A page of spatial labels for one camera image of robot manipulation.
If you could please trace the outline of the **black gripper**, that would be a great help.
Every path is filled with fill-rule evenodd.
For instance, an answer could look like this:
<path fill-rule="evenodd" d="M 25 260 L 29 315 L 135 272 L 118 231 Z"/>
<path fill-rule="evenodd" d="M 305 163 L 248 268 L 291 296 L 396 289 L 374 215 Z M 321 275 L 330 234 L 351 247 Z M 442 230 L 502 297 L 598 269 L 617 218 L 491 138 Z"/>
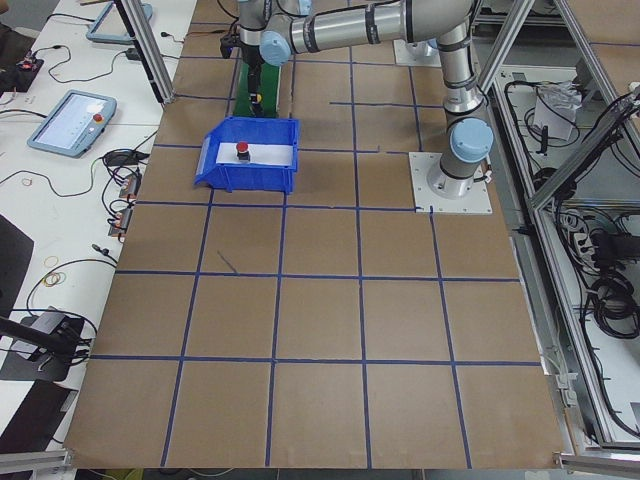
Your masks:
<path fill-rule="evenodd" d="M 259 92 L 263 60 L 259 52 L 247 53 L 247 90 Z"/>

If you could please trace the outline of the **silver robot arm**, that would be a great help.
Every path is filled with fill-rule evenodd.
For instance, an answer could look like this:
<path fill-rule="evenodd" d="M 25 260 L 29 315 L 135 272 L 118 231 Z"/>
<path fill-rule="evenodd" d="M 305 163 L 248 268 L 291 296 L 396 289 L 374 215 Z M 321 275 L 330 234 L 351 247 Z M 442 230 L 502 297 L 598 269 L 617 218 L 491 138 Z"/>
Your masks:
<path fill-rule="evenodd" d="M 426 180 L 431 191 L 451 200 L 472 188 L 479 165 L 494 141 L 482 117 L 486 97 L 474 71 L 471 1 L 369 1 L 319 10 L 311 1 L 240 1 L 220 53 L 239 49 L 247 68 L 250 111 L 262 116 L 261 72 L 280 67 L 297 54 L 359 45 L 392 43 L 398 62 L 430 58 L 440 67 L 446 95 L 447 150 Z"/>

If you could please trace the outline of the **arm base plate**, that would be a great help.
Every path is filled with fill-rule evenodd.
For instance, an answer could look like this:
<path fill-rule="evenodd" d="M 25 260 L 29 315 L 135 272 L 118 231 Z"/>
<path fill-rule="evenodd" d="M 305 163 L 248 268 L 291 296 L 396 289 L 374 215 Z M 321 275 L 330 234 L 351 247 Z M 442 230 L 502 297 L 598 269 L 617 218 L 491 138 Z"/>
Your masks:
<path fill-rule="evenodd" d="M 415 43 L 407 43 L 398 39 L 393 41 L 393 47 L 397 65 L 441 67 L 439 50 L 435 39 Z"/>
<path fill-rule="evenodd" d="M 409 153 L 415 210 L 425 214 L 492 214 L 481 167 L 468 179 L 453 179 L 441 170 L 440 158 L 439 152 Z"/>

